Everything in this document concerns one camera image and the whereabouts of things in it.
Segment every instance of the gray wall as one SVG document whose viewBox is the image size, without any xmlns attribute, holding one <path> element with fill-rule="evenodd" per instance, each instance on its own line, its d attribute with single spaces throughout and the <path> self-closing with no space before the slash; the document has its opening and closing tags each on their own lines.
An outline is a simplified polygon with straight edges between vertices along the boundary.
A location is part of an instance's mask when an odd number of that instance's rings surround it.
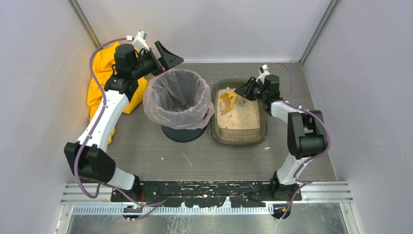
<svg viewBox="0 0 413 234">
<path fill-rule="evenodd" d="M 341 1 L 305 63 L 366 233 L 413 229 L 413 2 Z"/>
<path fill-rule="evenodd" d="M 79 0 L 99 40 L 148 31 L 185 61 L 298 61 L 330 0 Z"/>
<path fill-rule="evenodd" d="M 88 120 L 93 46 L 67 1 L 8 1 L 0 15 L 0 232 L 52 233 L 73 180 L 63 147 Z"/>
</svg>

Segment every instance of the brown plastic tray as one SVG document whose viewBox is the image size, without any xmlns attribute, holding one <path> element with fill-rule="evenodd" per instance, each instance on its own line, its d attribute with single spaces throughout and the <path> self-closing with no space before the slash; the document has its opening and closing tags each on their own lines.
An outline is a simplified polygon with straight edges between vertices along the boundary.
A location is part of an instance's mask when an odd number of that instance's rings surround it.
<svg viewBox="0 0 413 234">
<path fill-rule="evenodd" d="M 211 98 L 215 106 L 215 114 L 211 118 L 212 136 L 220 143 L 230 145 L 255 145 L 263 143 L 267 139 L 267 113 L 263 110 L 261 102 L 258 102 L 260 109 L 260 128 L 233 130 L 221 128 L 218 126 L 218 91 L 225 89 L 226 87 L 229 87 L 230 89 L 237 89 L 243 86 L 247 81 L 248 79 L 240 78 L 223 79 L 212 88 Z"/>
</svg>

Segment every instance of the yellow scoop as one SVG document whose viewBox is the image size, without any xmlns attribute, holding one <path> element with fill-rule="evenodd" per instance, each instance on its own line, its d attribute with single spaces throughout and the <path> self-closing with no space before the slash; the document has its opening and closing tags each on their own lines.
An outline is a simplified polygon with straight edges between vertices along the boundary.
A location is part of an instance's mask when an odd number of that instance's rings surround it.
<svg viewBox="0 0 413 234">
<path fill-rule="evenodd" d="M 235 98 L 237 96 L 238 94 L 234 92 L 227 92 L 220 96 L 220 99 L 225 102 L 225 107 L 226 107 L 226 109 L 221 112 L 221 115 L 224 115 L 232 110 L 235 104 Z"/>
</svg>

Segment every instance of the yellow towel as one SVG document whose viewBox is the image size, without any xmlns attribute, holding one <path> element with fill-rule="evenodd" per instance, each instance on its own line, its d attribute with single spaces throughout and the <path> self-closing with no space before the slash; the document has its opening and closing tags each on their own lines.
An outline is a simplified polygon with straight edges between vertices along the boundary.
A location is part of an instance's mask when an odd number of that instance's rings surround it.
<svg viewBox="0 0 413 234">
<path fill-rule="evenodd" d="M 106 81 L 108 81 L 108 79 L 112 75 L 112 65 L 115 63 L 113 55 L 115 54 L 116 47 L 119 45 L 119 42 L 113 43 L 111 46 L 99 51 L 94 58 L 93 72 L 102 87 L 105 87 Z M 138 89 L 136 90 L 135 94 L 133 94 L 132 100 L 123 110 L 123 113 L 130 114 L 135 109 L 135 107 L 142 102 L 143 92 L 148 86 L 148 81 L 144 77 L 142 77 L 138 80 L 138 85 Z M 92 78 L 92 81 L 89 84 L 88 98 L 86 102 L 90 110 L 89 121 L 92 120 L 97 108 L 99 107 L 101 99 L 102 93 L 100 92 L 99 87 Z M 108 144 L 112 142 L 112 137 L 114 134 L 115 128 L 113 128 Z"/>
</svg>

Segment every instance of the white debris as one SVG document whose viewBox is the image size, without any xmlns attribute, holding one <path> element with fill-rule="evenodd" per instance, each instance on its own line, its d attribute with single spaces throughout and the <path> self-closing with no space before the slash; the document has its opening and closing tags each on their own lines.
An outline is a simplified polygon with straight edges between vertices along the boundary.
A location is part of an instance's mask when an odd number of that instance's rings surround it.
<svg viewBox="0 0 413 234">
<path fill-rule="evenodd" d="M 182 153 L 182 155 L 188 160 L 189 164 L 190 164 L 191 167 L 192 167 L 192 163 L 191 163 L 191 161 L 187 158 L 187 156 L 186 156 L 184 153 Z"/>
</svg>

